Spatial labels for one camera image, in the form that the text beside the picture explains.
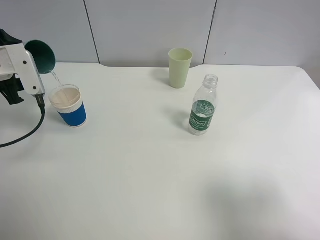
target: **green cup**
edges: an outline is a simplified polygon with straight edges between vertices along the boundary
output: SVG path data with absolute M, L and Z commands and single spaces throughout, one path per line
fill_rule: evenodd
M 170 85 L 182 89 L 186 85 L 192 60 L 192 52 L 185 48 L 174 48 L 169 51 Z
M 36 68 L 40 74 L 51 73 L 56 66 L 56 56 L 54 51 L 43 41 L 32 40 L 24 45 L 34 59 Z

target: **blue paper cup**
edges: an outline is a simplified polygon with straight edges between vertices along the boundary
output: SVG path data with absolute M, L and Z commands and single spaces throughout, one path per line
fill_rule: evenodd
M 57 87 L 49 95 L 51 105 L 70 127 L 82 126 L 87 120 L 81 92 L 75 85 L 65 84 Z

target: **wall seam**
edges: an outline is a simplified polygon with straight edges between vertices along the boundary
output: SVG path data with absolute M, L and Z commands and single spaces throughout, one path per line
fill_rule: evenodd
M 86 1 L 85 1 L 85 0 L 83 0 L 83 4 L 84 4 L 86 16 L 87 16 L 87 18 L 88 18 L 88 22 L 89 22 L 89 26 L 90 26 L 90 30 L 91 30 L 91 35 L 92 35 L 92 39 L 93 39 L 93 44 L 94 44 L 94 48 L 95 48 L 95 53 L 96 53 L 96 56 L 97 56 L 97 58 L 98 58 L 98 62 L 99 62 L 99 64 L 100 64 L 100 58 L 99 58 L 99 54 L 98 54 L 98 49 L 97 49 L 97 45 L 96 45 L 96 40 L 95 40 L 94 32 L 93 32 L 92 27 L 91 27 L 91 22 L 90 22 L 90 18 L 89 18 L 89 13 L 88 13 L 87 4 L 86 4 Z
M 208 40 L 207 40 L 207 42 L 206 42 L 205 52 L 204 52 L 202 64 L 205 64 L 205 60 L 206 60 L 206 55 L 207 55 L 207 50 L 208 50 L 208 45 L 209 45 L 209 40 L 210 40 L 210 35 L 211 35 L 211 30 L 212 30 L 212 25 L 213 25 L 213 22 L 214 22 L 214 18 L 215 18 L 215 14 L 216 14 L 216 9 L 217 9 L 217 3 L 218 3 L 218 0 L 215 1 L 215 5 L 214 5 L 214 10 L 213 10 L 212 19 L 211 19 L 211 24 L 210 24 L 210 30 L 209 30 Z

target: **white wall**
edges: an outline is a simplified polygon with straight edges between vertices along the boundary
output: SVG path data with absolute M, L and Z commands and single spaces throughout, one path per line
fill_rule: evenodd
M 206 64 L 298 66 L 320 86 L 320 0 L 218 0 Z
M 100 62 L 165 67 L 172 48 L 203 63 L 215 0 L 85 0 Z
M 24 42 L 46 42 L 59 62 L 98 62 L 82 0 L 1 0 L 0 23 Z

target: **black cable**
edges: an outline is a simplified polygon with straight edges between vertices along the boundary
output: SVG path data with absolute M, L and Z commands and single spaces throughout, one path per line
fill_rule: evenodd
M 11 146 L 13 144 L 19 143 L 22 140 L 25 140 L 26 138 L 30 137 L 32 134 L 34 134 L 42 125 L 42 123 L 45 120 L 45 115 L 46 115 L 46 110 L 45 110 L 45 101 L 44 101 L 44 94 L 39 94 L 39 95 L 35 95 L 36 101 L 38 103 L 38 106 L 41 110 L 41 119 L 40 122 L 38 123 L 38 125 L 35 127 L 35 129 L 33 129 L 31 132 L 29 132 L 27 135 L 24 135 L 23 137 L 20 137 L 17 140 L 5 143 L 5 144 L 0 144 L 0 148 L 5 148 L 8 146 Z

